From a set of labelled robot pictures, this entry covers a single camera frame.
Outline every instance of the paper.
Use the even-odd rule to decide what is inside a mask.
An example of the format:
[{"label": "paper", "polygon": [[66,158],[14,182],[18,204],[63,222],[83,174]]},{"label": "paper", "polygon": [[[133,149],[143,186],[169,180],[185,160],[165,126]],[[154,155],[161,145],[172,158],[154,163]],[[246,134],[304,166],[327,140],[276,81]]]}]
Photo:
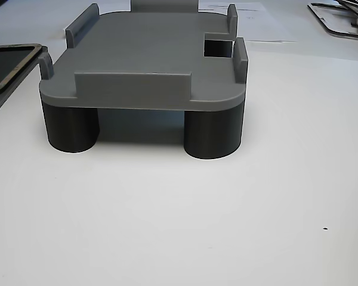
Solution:
[{"label": "paper", "polygon": [[[238,14],[237,36],[246,41],[295,42],[294,37],[259,3],[235,4]],[[200,3],[199,11],[227,15],[229,3]]]}]

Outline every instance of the white table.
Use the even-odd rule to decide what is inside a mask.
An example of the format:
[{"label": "white table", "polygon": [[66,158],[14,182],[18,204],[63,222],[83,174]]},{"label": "white table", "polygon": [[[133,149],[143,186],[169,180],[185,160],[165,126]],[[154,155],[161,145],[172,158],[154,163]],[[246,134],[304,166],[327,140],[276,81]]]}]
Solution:
[{"label": "white table", "polygon": [[[90,2],[9,1],[0,44],[55,61]],[[225,158],[188,156],[183,114],[154,111],[102,113],[101,141],[61,153],[31,72],[0,109],[0,285],[358,285],[358,41],[306,1],[262,2],[299,41],[247,44],[242,145]]]}]

